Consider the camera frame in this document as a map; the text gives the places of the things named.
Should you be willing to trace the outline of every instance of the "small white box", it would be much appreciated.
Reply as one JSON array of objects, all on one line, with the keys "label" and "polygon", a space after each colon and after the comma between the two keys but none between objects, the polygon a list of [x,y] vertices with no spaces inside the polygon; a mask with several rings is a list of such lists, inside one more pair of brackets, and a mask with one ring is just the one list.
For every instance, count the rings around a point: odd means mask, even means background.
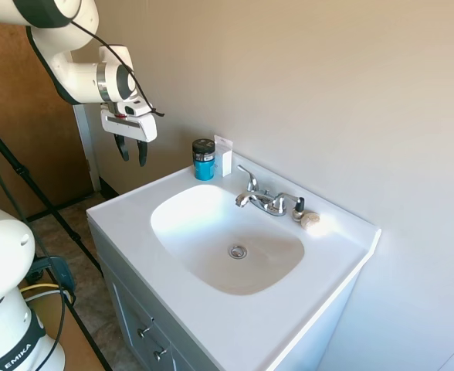
[{"label": "small white box", "polygon": [[232,171],[232,141],[214,135],[215,174],[226,176]]}]

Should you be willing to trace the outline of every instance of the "blue jar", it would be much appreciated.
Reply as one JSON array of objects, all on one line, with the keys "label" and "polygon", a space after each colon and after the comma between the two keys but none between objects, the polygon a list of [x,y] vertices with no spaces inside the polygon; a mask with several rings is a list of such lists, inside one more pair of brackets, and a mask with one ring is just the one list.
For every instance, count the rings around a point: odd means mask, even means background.
[{"label": "blue jar", "polygon": [[210,180],[215,170],[215,142],[212,139],[193,141],[193,163],[195,177],[199,180]]}]

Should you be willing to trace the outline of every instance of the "white countertop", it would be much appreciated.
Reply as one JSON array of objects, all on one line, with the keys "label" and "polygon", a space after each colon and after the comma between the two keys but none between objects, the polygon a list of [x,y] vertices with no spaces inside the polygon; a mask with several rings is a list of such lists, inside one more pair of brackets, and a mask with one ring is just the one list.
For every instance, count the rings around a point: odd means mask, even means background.
[{"label": "white countertop", "polygon": [[[312,237],[290,213],[277,217],[301,239],[304,256],[281,281],[251,295],[227,294],[197,278],[162,247],[151,226],[158,206],[197,185],[222,187],[234,202],[248,181],[246,173],[235,169],[237,164],[254,172],[262,187],[303,196],[307,209],[334,221],[332,233]],[[220,370],[272,370],[373,254],[381,231],[239,155],[234,154],[232,168],[231,175],[209,182],[197,180],[192,167],[185,168],[87,213]]]}]

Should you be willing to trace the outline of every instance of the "cabinet knob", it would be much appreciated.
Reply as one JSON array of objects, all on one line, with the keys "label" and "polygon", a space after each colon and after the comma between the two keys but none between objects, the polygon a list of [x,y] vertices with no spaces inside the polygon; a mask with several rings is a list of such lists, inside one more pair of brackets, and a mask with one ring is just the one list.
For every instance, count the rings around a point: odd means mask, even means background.
[{"label": "cabinet knob", "polygon": [[145,328],[139,328],[137,330],[137,335],[140,337],[140,338],[144,338],[144,336],[146,335],[147,332],[150,331],[150,328],[149,327],[145,327]]},{"label": "cabinet knob", "polygon": [[162,359],[162,356],[167,352],[166,349],[163,349],[161,352],[157,352],[156,350],[153,352],[153,357],[157,360],[157,362],[160,362]]}]

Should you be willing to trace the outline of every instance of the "sink drain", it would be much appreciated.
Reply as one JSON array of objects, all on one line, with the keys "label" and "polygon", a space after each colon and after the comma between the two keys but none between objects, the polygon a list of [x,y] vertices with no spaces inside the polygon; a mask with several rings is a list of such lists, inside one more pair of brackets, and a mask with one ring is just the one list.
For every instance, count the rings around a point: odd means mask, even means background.
[{"label": "sink drain", "polygon": [[230,257],[233,257],[234,259],[242,259],[246,257],[248,254],[248,250],[246,250],[245,247],[243,246],[234,246],[229,249],[229,255]]}]

